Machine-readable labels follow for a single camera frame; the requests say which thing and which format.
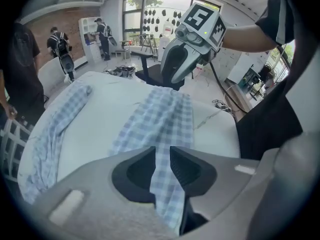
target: person wearing backpack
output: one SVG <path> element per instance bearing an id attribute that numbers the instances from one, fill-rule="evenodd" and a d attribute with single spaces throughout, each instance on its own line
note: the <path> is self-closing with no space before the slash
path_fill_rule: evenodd
<path id="1" fill-rule="evenodd" d="M 99 34 L 99 39 L 101 42 L 101 47 L 104 53 L 104 60 L 109 61 L 110 60 L 110 54 L 109 54 L 109 40 L 108 37 L 111 36 L 111 29 L 108 25 L 106 25 L 104 22 L 102 22 L 101 18 L 97 18 L 94 22 L 98 25 L 96 28 L 97 34 Z"/>
<path id="2" fill-rule="evenodd" d="M 7 60 L 0 65 L 0 103 L 9 119 L 18 117 L 33 126 L 45 111 L 44 87 L 38 78 L 39 56 L 33 33 L 15 22 Z"/>
<path id="3" fill-rule="evenodd" d="M 57 49 L 59 44 L 62 42 L 65 42 L 65 45 L 68 45 L 69 51 L 72 49 L 72 46 L 70 45 L 70 41 L 66 33 L 59 32 L 56 26 L 53 26 L 50 29 L 50 33 L 51 33 L 51 36 L 48 38 L 46 42 L 46 46 L 48 48 L 49 53 L 51 53 L 51 55 L 53 56 L 53 58 L 58 57 Z M 71 72 L 65 71 L 63 65 L 61 65 L 61 67 L 64 74 L 67 73 L 69 75 L 70 80 L 73 82 L 75 80 L 74 73 L 72 71 Z"/>

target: black office chair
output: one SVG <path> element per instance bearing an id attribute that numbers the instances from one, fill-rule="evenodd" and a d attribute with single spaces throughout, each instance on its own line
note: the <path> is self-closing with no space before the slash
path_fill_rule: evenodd
<path id="1" fill-rule="evenodd" d="M 179 91 L 180 87 L 185 84 L 185 80 L 178 83 L 171 83 L 167 79 L 169 74 L 174 72 L 174 68 L 179 66 L 179 54 L 175 54 L 175 58 L 170 60 L 172 66 L 167 66 L 165 70 L 161 72 L 161 64 L 153 66 L 147 66 L 147 58 L 152 58 L 153 55 L 143 51 L 132 51 L 132 55 L 140 56 L 143 70 L 137 71 L 135 75 L 145 81 L 148 85 L 169 87 L 176 91 Z"/>

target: white table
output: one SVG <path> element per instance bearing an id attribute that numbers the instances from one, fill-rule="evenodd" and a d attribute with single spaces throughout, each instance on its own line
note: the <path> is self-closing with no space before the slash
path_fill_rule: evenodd
<path id="1" fill-rule="evenodd" d="M 57 180 L 94 160 L 105 158 L 125 122 L 150 93 L 153 86 L 99 72 L 87 72 L 79 80 L 92 86 L 87 104 L 66 129 Z M 30 150 L 47 118 L 64 100 L 69 86 L 50 104 L 35 125 L 23 151 L 18 184 L 23 188 L 33 171 Z M 238 134 L 233 117 L 213 105 L 192 101 L 194 149 L 225 157 L 240 157 Z"/>

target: striped sleeve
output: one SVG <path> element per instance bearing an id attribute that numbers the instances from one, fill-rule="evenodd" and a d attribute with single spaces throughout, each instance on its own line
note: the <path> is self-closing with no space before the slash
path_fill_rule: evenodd
<path id="1" fill-rule="evenodd" d="M 278 45 L 294 39 L 294 17 L 288 0 L 268 0 L 267 8 L 255 24 Z"/>

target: plaid cloth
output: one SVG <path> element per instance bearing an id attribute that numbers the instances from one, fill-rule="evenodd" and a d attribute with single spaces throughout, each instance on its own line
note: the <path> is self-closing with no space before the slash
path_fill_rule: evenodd
<path id="1" fill-rule="evenodd" d="M 64 101 L 47 119 L 42 133 L 35 137 L 32 150 L 33 174 L 27 177 L 25 187 L 21 189 L 21 194 L 28 203 L 33 204 L 39 194 L 56 183 L 65 129 L 85 106 L 91 91 L 91 86 L 75 81 Z"/>
<path id="2" fill-rule="evenodd" d="M 156 211 L 178 233 L 185 192 L 170 168 L 170 146 L 193 147 L 193 110 L 188 95 L 154 87 L 124 124 L 109 155 L 150 146 L 156 147 L 150 186 Z"/>

